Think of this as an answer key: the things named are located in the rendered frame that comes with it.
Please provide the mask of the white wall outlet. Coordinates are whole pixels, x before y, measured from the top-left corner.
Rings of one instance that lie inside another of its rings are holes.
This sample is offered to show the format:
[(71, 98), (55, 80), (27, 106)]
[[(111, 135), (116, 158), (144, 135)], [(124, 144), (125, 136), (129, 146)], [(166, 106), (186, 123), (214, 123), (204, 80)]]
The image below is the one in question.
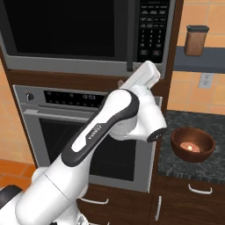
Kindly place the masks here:
[(210, 89), (213, 79), (214, 79), (213, 73), (202, 73), (200, 75), (199, 88)]

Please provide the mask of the stainless steel oven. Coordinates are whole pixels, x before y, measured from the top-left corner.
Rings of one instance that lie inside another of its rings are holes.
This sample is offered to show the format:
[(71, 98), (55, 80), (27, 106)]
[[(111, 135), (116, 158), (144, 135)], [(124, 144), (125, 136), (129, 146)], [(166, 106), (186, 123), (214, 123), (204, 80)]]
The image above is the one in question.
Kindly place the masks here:
[[(22, 111), (24, 109), (36, 109), (38, 107), (94, 113), (98, 110), (105, 97), (104, 92), (77, 91), (23, 85), (15, 85), (13, 90), (18, 101), (22, 118)], [(27, 101), (27, 93), (32, 93), (34, 99)]]

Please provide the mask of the dark wood tall cabinet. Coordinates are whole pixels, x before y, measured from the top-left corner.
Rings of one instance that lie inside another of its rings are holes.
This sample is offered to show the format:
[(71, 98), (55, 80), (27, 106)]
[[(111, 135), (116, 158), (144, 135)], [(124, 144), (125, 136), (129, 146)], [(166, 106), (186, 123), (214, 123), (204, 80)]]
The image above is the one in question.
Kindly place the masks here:
[[(169, 48), (169, 57), (166, 66), (165, 78), (160, 80), (158, 84), (153, 87), (153, 94), (163, 98), (162, 110), (167, 108), (168, 97), (171, 86), (172, 70), (174, 66), (176, 46), (178, 41), (178, 30), (180, 26), (180, 19), (183, 10), (184, 0), (175, 0), (171, 40)], [(70, 90), (87, 90), (87, 91), (111, 91), (118, 87), (120, 80), (125, 81), (126, 78), (120, 76), (100, 76), (100, 75), (82, 75), (82, 74), (68, 74), (55, 72), (39, 72), (39, 71), (25, 71), (14, 70), (4, 66), (7, 81), (10, 86), (14, 84), (51, 87), (59, 89)]]

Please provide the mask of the brown jar with dark lid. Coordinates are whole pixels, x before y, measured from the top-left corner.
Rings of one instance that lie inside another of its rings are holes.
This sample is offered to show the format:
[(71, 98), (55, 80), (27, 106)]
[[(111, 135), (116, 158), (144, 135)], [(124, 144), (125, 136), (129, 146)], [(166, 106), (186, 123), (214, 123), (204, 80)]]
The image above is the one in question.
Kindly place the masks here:
[(186, 56), (201, 56), (209, 27), (207, 25), (188, 25), (184, 52)]

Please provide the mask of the dark wood cupboard door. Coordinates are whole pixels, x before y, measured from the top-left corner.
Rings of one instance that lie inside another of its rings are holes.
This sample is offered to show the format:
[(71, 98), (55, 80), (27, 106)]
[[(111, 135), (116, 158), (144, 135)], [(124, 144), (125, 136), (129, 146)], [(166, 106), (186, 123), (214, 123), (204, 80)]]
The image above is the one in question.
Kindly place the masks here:
[(155, 221), (158, 197), (153, 197), (151, 217), (155, 225), (225, 225), (225, 205), (222, 203), (192, 203), (161, 205), (158, 221)]

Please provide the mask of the dark wood drawer front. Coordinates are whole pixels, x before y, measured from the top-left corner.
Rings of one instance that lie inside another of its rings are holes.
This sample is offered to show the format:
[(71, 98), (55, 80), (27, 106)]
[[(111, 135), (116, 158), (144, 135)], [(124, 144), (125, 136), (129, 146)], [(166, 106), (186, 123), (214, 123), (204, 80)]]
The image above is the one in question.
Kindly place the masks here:
[(151, 195), (103, 185), (89, 185), (83, 196), (88, 200), (106, 201), (95, 205), (77, 201), (80, 211), (89, 223), (98, 225), (149, 225)]
[[(213, 188), (211, 195), (202, 195), (190, 192), (188, 184), (194, 189), (209, 191)], [(192, 203), (203, 205), (204, 203), (222, 203), (225, 205), (225, 185), (212, 184), (204, 181), (197, 181), (183, 178), (158, 176), (156, 190), (162, 196), (162, 205)]]

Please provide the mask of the brown bowl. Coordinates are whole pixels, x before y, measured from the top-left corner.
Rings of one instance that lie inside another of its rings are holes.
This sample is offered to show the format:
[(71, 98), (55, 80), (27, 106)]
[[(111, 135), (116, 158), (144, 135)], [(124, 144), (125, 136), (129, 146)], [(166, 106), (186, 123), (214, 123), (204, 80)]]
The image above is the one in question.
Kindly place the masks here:
[(171, 133), (171, 147), (180, 159), (189, 163), (207, 160), (215, 149), (214, 139), (195, 127), (180, 127)]

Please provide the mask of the black microwave door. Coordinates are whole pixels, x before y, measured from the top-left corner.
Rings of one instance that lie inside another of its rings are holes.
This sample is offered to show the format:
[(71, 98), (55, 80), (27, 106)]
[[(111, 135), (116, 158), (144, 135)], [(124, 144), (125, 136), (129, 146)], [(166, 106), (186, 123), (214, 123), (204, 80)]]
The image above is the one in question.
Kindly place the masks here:
[(10, 56), (123, 62), (128, 0), (0, 0)]

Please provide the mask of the grey wall shelf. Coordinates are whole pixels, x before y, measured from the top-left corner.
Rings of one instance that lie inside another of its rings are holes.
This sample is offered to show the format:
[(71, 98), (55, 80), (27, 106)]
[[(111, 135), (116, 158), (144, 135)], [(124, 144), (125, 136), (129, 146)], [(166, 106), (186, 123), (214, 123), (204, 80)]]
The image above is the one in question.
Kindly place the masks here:
[(202, 56), (186, 56), (184, 47), (177, 47), (174, 70), (225, 74), (225, 47), (205, 47)]

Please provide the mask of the black and silver microwave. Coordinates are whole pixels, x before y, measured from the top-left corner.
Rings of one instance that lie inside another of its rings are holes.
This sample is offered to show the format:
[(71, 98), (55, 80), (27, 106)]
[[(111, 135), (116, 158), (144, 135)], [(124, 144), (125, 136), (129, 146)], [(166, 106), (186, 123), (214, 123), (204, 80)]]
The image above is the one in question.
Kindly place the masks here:
[[(165, 72), (174, 3), (175, 0), (135, 0), (133, 71), (151, 61), (159, 72)], [(128, 76), (133, 72), (127, 71), (123, 62), (10, 56), (1, 32), (0, 48), (9, 69), (106, 76)]]

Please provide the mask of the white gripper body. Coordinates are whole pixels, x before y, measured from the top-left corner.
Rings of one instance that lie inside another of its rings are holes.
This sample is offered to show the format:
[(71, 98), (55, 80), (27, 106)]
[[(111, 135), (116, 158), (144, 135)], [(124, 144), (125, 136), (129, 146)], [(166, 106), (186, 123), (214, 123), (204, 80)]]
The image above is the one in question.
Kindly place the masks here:
[(159, 81), (160, 72), (151, 61), (145, 61), (120, 88), (130, 90), (134, 85), (143, 85), (149, 90)]

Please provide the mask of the oven door with window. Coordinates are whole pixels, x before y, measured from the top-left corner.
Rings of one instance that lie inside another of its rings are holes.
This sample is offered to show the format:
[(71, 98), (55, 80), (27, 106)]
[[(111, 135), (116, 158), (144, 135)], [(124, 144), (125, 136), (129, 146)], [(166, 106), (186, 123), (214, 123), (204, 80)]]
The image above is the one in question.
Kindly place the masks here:
[[(86, 123), (24, 114), (23, 119), (32, 145), (34, 162), (39, 167), (50, 165), (60, 155), (71, 136)], [(148, 192), (155, 149), (154, 143), (116, 141), (111, 136), (106, 136), (92, 157), (89, 182)]]

